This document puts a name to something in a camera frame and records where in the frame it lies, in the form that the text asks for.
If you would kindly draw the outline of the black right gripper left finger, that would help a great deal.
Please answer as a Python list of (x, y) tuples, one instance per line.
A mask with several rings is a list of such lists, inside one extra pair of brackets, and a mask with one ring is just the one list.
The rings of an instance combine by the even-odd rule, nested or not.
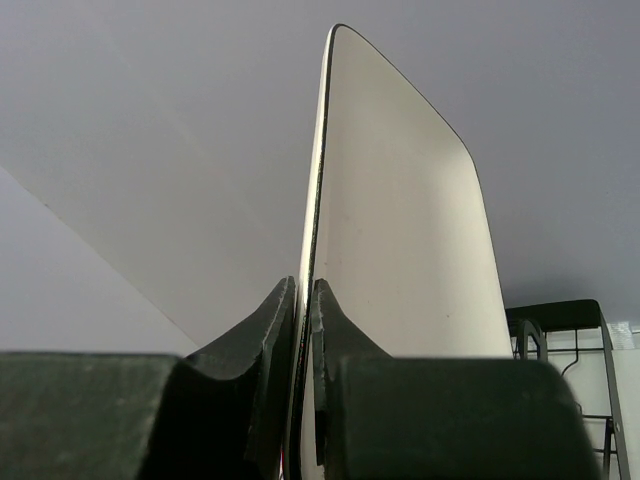
[(185, 356), (5, 352), (5, 479), (274, 479), (295, 282)]

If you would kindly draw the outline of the white rectangular plate black rim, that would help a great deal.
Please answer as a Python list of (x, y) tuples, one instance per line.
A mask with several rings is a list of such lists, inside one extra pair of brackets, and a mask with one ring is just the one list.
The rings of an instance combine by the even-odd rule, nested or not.
[(400, 357), (507, 357), (511, 342), (474, 161), (442, 115), (362, 34), (327, 36), (303, 224), (283, 470), (320, 479), (311, 297)]

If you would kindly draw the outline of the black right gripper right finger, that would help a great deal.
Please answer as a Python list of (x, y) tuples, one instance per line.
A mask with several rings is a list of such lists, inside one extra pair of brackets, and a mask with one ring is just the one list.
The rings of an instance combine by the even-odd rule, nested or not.
[(596, 479), (574, 396), (532, 360), (395, 358), (342, 311), (310, 305), (315, 460), (328, 479)]

